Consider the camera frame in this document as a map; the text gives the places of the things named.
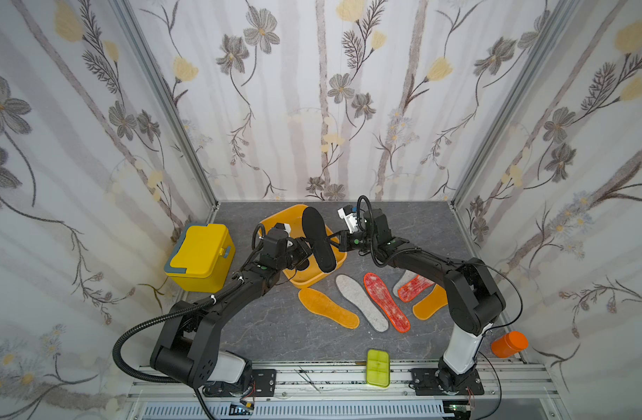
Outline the black insole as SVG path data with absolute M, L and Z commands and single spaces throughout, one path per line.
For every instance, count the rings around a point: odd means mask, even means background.
M 312 254 L 323 273 L 331 273 L 337 267 L 337 260 L 325 229 L 322 215 L 312 206 L 303 210 L 303 234 L 310 244 Z

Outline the orange translucent insole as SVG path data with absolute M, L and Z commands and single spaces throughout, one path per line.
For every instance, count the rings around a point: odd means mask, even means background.
M 359 327 L 360 320 L 355 313 L 339 306 L 318 290 L 301 289 L 298 292 L 298 297 L 303 306 L 315 315 L 327 318 L 343 328 L 353 330 Z
M 413 306 L 413 315 L 418 320 L 429 320 L 447 304 L 448 299 L 445 289 L 437 285 L 427 297 Z

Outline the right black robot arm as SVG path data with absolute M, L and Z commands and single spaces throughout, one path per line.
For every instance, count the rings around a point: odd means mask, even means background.
M 338 210 L 346 229 L 328 239 L 338 250 L 360 251 L 370 255 L 378 267 L 390 266 L 412 271 L 441 287 L 454 328 L 450 342 L 438 362 L 436 382 L 448 395 L 476 383 L 477 355 L 487 331 L 506 309 L 506 300 L 489 267 L 478 258 L 458 260 L 441 257 L 394 236 L 387 217 L 379 210 L 346 205 Z

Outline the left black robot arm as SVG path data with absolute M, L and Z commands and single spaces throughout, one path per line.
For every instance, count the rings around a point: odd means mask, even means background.
M 254 246 L 247 260 L 226 286 L 194 304 L 182 302 L 163 323 L 150 357 L 150 365 L 168 378 L 198 390 L 209 383 L 229 383 L 242 388 L 248 361 L 220 349 L 221 334 L 235 315 L 267 294 L 282 271 L 306 269 L 314 242 L 292 238 L 282 224 L 272 227 Z

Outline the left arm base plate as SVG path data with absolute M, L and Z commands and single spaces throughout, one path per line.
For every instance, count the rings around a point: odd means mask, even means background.
M 273 397 L 277 371 L 275 369 L 254 369 L 244 372 L 236 383 L 213 381 L 203 387 L 205 397 Z

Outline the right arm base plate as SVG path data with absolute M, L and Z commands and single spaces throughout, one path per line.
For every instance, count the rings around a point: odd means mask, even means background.
M 410 388 L 418 397 L 476 397 L 485 394 L 478 371 L 456 374 L 448 369 L 411 369 Z

